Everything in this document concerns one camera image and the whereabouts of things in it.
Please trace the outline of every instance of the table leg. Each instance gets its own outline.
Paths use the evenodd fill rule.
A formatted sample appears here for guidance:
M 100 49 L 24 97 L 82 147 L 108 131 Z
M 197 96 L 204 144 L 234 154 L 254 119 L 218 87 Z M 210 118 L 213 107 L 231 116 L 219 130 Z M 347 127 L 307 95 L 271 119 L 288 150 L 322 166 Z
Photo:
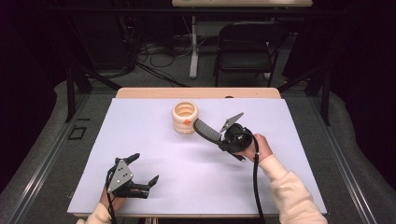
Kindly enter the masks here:
M 198 48 L 197 48 L 197 26 L 196 26 L 196 18 L 192 16 L 192 55 L 191 55 L 191 67 L 190 67 L 190 78 L 197 78 L 197 69 L 198 69 Z

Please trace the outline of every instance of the gray carpet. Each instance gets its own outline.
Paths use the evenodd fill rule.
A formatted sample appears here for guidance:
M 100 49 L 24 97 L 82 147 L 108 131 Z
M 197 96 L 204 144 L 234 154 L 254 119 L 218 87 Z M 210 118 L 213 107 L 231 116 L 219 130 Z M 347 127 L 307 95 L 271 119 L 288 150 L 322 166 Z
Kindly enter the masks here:
M 281 58 L 276 68 L 274 80 L 275 87 L 280 86 L 286 80 L 280 74 L 288 53 L 292 46 L 292 40 L 281 50 Z M 198 78 L 190 79 L 190 57 L 176 57 L 170 66 L 159 68 L 165 71 L 179 82 L 193 87 L 212 87 L 214 85 L 213 45 L 210 42 L 200 47 L 200 60 L 198 65 Z M 141 61 L 147 65 L 160 65 L 172 62 L 172 58 L 166 54 L 152 56 L 152 60 Z M 136 69 L 127 76 L 112 79 L 121 86 L 128 87 L 171 87 L 172 85 L 159 80 L 141 68 Z M 223 77 L 221 86 L 264 86 L 263 78 L 246 78 L 233 76 Z M 345 178 L 340 173 L 340 167 L 334 161 L 333 143 L 329 140 L 323 123 L 316 114 L 316 98 L 306 98 L 302 93 L 306 83 L 300 83 L 291 90 L 282 94 L 287 100 L 290 112 L 300 135 L 304 150 L 317 179 L 320 192 L 330 214 L 326 216 L 329 223 L 364 223 L 361 219 L 359 206 L 351 198 L 351 190 L 346 185 Z M 81 177 L 85 162 L 88 159 L 92 145 L 98 134 L 102 121 L 106 115 L 110 100 L 115 92 L 106 85 L 92 79 L 94 91 L 88 97 L 78 94 L 81 105 L 74 120 L 67 124 L 69 129 L 64 128 L 66 118 L 65 84 L 57 87 L 58 103 L 52 113 L 47 126 L 37 139 L 25 162 L 7 188 L 0 195 L 1 216 L 0 223 L 7 223 L 10 218 L 20 223 L 76 223 L 77 218 L 66 213 L 70 203 L 70 192 L 73 191 Z M 362 194 L 365 196 L 369 207 L 375 216 L 377 223 L 396 223 L 396 196 L 376 169 L 362 156 L 359 147 L 354 140 L 353 127 L 342 100 L 337 96 L 331 96 L 330 104 L 331 130 L 336 143 L 343 150 L 347 164 L 356 177 Z M 60 133 L 66 132 L 65 139 L 58 139 Z M 56 148 L 58 153 L 53 155 L 54 163 L 44 163 L 51 151 Z M 38 173 L 37 170 L 48 166 L 47 173 Z M 32 177 L 41 175 L 45 180 L 39 185 L 33 195 L 26 192 L 26 187 Z M 20 202 L 21 198 L 32 196 L 29 204 Z M 133 218 L 127 218 L 124 223 L 135 223 Z M 276 217 L 268 218 L 268 223 L 278 223 Z

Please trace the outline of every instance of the dark background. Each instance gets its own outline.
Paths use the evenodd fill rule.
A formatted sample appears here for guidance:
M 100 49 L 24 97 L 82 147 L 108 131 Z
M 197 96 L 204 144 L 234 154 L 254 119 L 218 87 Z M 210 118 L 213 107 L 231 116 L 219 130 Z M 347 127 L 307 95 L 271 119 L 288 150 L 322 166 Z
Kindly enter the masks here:
M 114 2 L 6 1 L 1 4 L 1 190 L 50 117 L 56 102 L 53 88 L 65 80 L 70 66 L 65 47 L 79 62 L 96 70 L 131 71 L 135 44 L 139 41 L 148 38 L 172 47 L 173 35 L 185 32 L 184 24 L 176 22 L 175 17 L 131 17 L 128 20 L 135 33 L 129 38 L 130 42 L 124 44 L 125 33 L 116 16 L 75 16 L 67 20 L 51 17 L 49 20 L 40 10 L 42 6 L 56 5 L 112 6 Z M 171 0 L 129 1 L 128 4 L 130 7 L 172 7 Z M 334 48 L 334 39 L 345 39 L 344 48 L 337 49 L 332 63 L 331 90 L 345 101 L 362 152 L 396 189 L 393 165 L 396 8 L 393 5 L 385 1 L 315 0 L 314 7 L 320 9 L 355 8 L 351 13 L 353 18 L 306 19 L 284 76 L 294 78 L 321 64 L 330 48 Z M 67 41 L 59 41 L 59 35 Z

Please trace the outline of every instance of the black curtain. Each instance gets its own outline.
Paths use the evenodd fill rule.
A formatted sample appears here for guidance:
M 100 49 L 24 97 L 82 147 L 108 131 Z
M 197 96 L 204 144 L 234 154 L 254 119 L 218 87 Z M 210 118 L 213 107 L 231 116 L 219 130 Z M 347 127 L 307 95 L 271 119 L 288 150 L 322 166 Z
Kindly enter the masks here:
M 64 64 L 35 12 L 17 1 L 0 6 L 0 190 L 15 174 L 56 103 Z
M 396 6 L 385 1 L 315 0 L 314 7 L 350 14 L 307 19 L 283 75 L 296 78 L 323 65 L 332 52 L 331 91 L 345 101 L 361 151 L 396 189 Z M 345 45 L 334 50 L 340 47 L 334 41 Z

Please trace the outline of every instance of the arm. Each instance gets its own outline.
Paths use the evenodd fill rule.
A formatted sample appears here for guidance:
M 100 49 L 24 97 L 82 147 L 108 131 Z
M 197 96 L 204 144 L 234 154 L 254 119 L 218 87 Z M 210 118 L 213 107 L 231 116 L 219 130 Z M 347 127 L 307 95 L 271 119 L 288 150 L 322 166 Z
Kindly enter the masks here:
M 283 224 L 327 223 L 301 179 L 294 172 L 285 169 L 273 154 L 264 136 L 255 134 L 255 137 L 259 143 L 259 166 L 270 178 L 270 189 L 276 208 L 279 210 L 280 222 Z M 253 160 L 254 145 L 251 144 L 238 154 Z
M 114 211 L 117 212 L 122 205 L 126 202 L 126 198 L 114 198 L 114 195 L 110 195 Z M 106 194 L 106 188 L 103 188 L 102 195 L 100 197 L 99 203 L 96 205 L 93 212 L 88 216 L 87 221 L 79 219 L 77 224 L 109 224 L 111 223 L 111 216 L 108 213 L 109 203 Z

